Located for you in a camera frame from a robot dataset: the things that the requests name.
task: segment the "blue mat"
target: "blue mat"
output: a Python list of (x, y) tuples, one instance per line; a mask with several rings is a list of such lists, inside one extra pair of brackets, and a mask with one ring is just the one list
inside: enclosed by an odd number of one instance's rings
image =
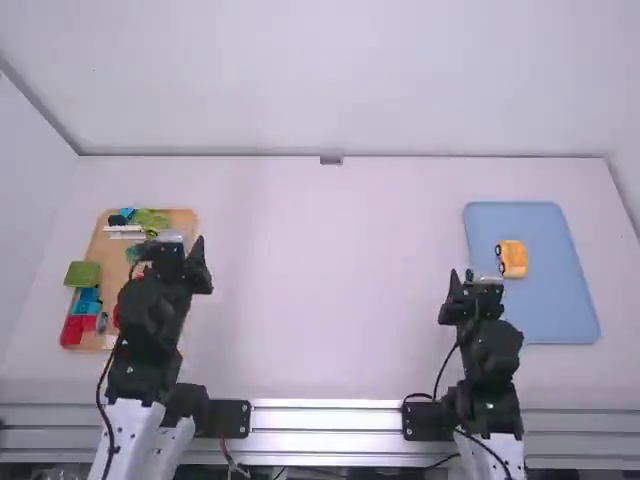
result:
[(464, 209), (471, 268), (499, 275), (494, 246), (520, 240), (529, 271), (505, 280), (504, 318), (526, 343), (591, 344), (600, 324), (562, 210), (550, 202), (472, 202)]

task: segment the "black cable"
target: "black cable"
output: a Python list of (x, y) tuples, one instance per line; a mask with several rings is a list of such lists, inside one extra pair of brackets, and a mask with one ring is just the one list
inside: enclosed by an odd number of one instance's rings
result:
[(449, 455), (448, 457), (444, 457), (442, 460), (436, 462), (436, 463), (432, 463), (431, 465), (429, 465), (428, 467), (424, 468), (424, 471), (426, 472), (427, 470), (432, 470), (434, 468), (438, 468), (440, 465), (447, 463), (449, 460), (451, 460), (452, 458), (456, 458), (459, 457), (460, 454), (459, 453), (452, 453), (451, 455)]
[(471, 320), (471, 322), (469, 322), (469, 325), (467, 326), (467, 328), (463, 332), (460, 333), (460, 338), (455, 341), (455, 343), (451, 347), (451, 350), (449, 350), (449, 353), (447, 354), (446, 358), (444, 359), (444, 362), (442, 362), (442, 366), (440, 367), (440, 371), (438, 372), (438, 376), (436, 377), (436, 383), (433, 385), (433, 395), (432, 395), (431, 399), (434, 402), (438, 400), (438, 385), (440, 385), (440, 380), (442, 379), (442, 374), (444, 373), (444, 369), (447, 366), (447, 363), (449, 363), (449, 359), (451, 358), (451, 355), (453, 355), (453, 352), (456, 351), (456, 348), (458, 348), (460, 346), (460, 343), (462, 343), (462, 341), (467, 336), (467, 334), (469, 334), (469, 332), (471, 332), (471, 330), (473, 330), (475, 324), (478, 322), (478, 319), (480, 318), (480, 306), (478, 305), (478, 299), (477, 298), (476, 298), (475, 306), (476, 306), (476, 308), (475, 308), (475, 313), (473, 315), (473, 320)]
[(116, 348), (120, 345), (120, 337), (116, 340), (115, 345), (111, 349), (111, 354), (107, 359), (107, 363), (104, 364), (104, 370), (100, 374), (100, 379), (98, 380), (98, 385), (96, 385), (96, 407), (98, 407), (98, 412), (100, 412), (100, 416), (102, 417), (102, 421), (104, 422), (104, 426), (107, 428), (107, 435), (109, 436), (109, 449), (107, 450), (107, 461), (104, 464), (104, 470), (102, 471), (102, 480), (106, 480), (109, 476), (109, 470), (111, 470), (111, 463), (113, 462), (113, 455), (116, 451), (116, 439), (113, 434), (113, 426), (111, 425), (111, 420), (107, 417), (107, 412), (105, 412), (102, 403), (100, 402), (100, 390), (102, 389), (102, 384), (104, 383), (104, 379), (107, 376), (107, 372), (109, 371), (109, 367), (113, 363), (113, 356), (115, 354)]
[[(479, 305), (478, 305), (478, 300), (476, 299), (476, 308), (475, 308), (475, 315), (473, 318), (473, 321), (469, 323), (468, 328), (461, 333), (460, 335), (460, 339), (456, 340), (456, 342), (453, 344), (453, 346), (451, 347), (451, 350), (449, 350), (449, 353), (447, 354), (447, 357), (444, 359), (444, 362), (442, 363), (442, 366), (440, 367), (440, 371), (438, 372), (438, 376), (436, 377), (436, 382), (433, 385), (433, 395), (431, 396), (431, 400), (433, 402), (437, 401), (438, 399), (438, 384), (440, 383), (440, 379), (442, 378), (442, 374), (444, 372), (445, 367), (447, 366), (447, 363), (449, 362), (449, 359), (451, 358), (451, 355), (453, 355), (453, 352), (456, 350), (456, 348), (458, 348), (458, 346), (460, 346), (460, 342), (466, 337), (466, 335), (474, 328), (475, 324), (478, 322), (478, 319), (480, 317), (480, 309), (479, 309)], [(405, 397), (405, 400), (402, 402), (404, 404), (404, 402), (409, 399), (409, 398), (415, 398), (415, 397), (424, 397), (424, 398), (429, 398), (429, 395), (423, 393), (423, 394), (419, 394), (419, 393), (412, 393), (411, 395), (407, 395)], [(504, 460), (502, 460), (500, 458), (500, 456), (494, 452), (491, 448), (489, 448), (487, 445), (485, 445), (484, 443), (482, 443), (480, 440), (478, 440), (477, 438), (473, 437), (471, 434), (465, 432), (464, 430), (462, 430), (461, 428), (455, 427), (454, 431), (458, 432), (460, 435), (463, 435), (464, 437), (468, 438), (469, 440), (471, 440), (472, 442), (480, 445), (480, 447), (482, 447), (485, 451), (487, 451), (493, 458), (495, 458), (498, 463), (502, 466), (502, 468), (504, 469), (505, 474), (507, 475), (507, 480), (513, 480), (513, 477), (511, 476), (511, 472), (509, 471), (509, 467), (507, 467), (507, 464), (505, 463)], [(436, 463), (433, 466), (427, 467), (427, 468), (432, 468), (432, 467), (437, 467), (438, 465), (440, 465), (441, 463)]]
[(491, 456), (493, 458), (495, 458), (498, 463), (502, 466), (502, 468), (504, 469), (504, 473), (507, 475), (507, 480), (513, 480), (513, 477), (511, 476), (511, 472), (509, 471), (509, 467), (507, 467), (507, 464), (504, 460), (502, 460), (500, 458), (500, 456), (494, 452), (491, 448), (489, 448), (488, 446), (486, 446), (484, 443), (482, 443), (480, 440), (478, 440), (477, 438), (475, 438), (474, 436), (472, 436), (470, 433), (465, 432), (464, 430), (462, 430), (461, 428), (455, 427), (454, 430), (456, 432), (458, 432), (460, 435), (463, 435), (465, 437), (467, 437), (469, 440), (471, 440), (474, 443), (477, 443), (478, 445), (480, 445), (485, 451), (487, 451), (488, 453), (491, 454)]
[(410, 393), (409, 395), (404, 397), (404, 399), (402, 400), (402, 405), (407, 403), (407, 400), (411, 400), (412, 398), (426, 398), (427, 400), (433, 400), (433, 397), (428, 393), (416, 392), (416, 393)]
[(436, 383), (433, 384), (433, 395), (431, 396), (431, 401), (433, 402), (438, 400), (438, 385), (440, 384), (440, 380), (442, 379), (442, 374), (444, 373), (444, 369), (447, 366), (447, 363), (449, 363), (449, 359), (451, 358), (451, 355), (453, 355), (453, 352), (456, 351), (456, 348), (458, 348), (457, 341), (453, 344), (453, 347), (451, 347), (451, 350), (449, 350), (449, 353), (447, 354), (447, 357), (444, 359), (444, 362), (442, 362), (442, 366), (440, 367), (440, 371), (438, 372), (438, 376), (436, 377)]
[(284, 473), (284, 471), (285, 471), (286, 469), (287, 469), (287, 467), (282, 467), (282, 470), (280, 470), (280, 471), (278, 472), (278, 474), (277, 474), (275, 477), (273, 477), (271, 480), (278, 480), (278, 479), (280, 478), (280, 476)]

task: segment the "toy car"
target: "toy car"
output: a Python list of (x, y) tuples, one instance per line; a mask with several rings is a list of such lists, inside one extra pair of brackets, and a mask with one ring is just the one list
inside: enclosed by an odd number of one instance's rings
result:
[(529, 259), (527, 249), (518, 240), (502, 240), (495, 246), (500, 261), (498, 269), (504, 278), (524, 278), (527, 276)]

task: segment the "white wall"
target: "white wall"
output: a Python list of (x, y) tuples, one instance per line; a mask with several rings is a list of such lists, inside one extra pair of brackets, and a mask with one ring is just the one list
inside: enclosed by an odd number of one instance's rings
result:
[(0, 352), (3, 352), (20, 318), (77, 156), (2, 71), (0, 146), (3, 217)]
[(595, 153), (640, 221), (634, 0), (4, 0), (87, 153)]

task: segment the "wooden board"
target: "wooden board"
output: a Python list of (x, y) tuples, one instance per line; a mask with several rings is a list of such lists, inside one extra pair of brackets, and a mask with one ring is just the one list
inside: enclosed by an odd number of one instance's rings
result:
[[(169, 209), (168, 213), (172, 230), (179, 230), (187, 235), (188, 242), (185, 249), (188, 252), (195, 240), (197, 217), (192, 210)], [(102, 227), (108, 225), (109, 215), (118, 213), (117, 209), (105, 211), (98, 220), (91, 237), (84, 260), (100, 264), (100, 299), (102, 311), (109, 315), (109, 322), (105, 334), (98, 335), (95, 331), (83, 332), (82, 339), (77, 345), (63, 346), (67, 350), (76, 352), (101, 352), (110, 349), (114, 336), (118, 335), (118, 329), (113, 325), (113, 309), (118, 303), (118, 292), (129, 278), (130, 265), (127, 262), (125, 251), (132, 245), (141, 243), (139, 240), (111, 240), (109, 234), (102, 231)], [(73, 296), (67, 316), (71, 314), (79, 291)]]

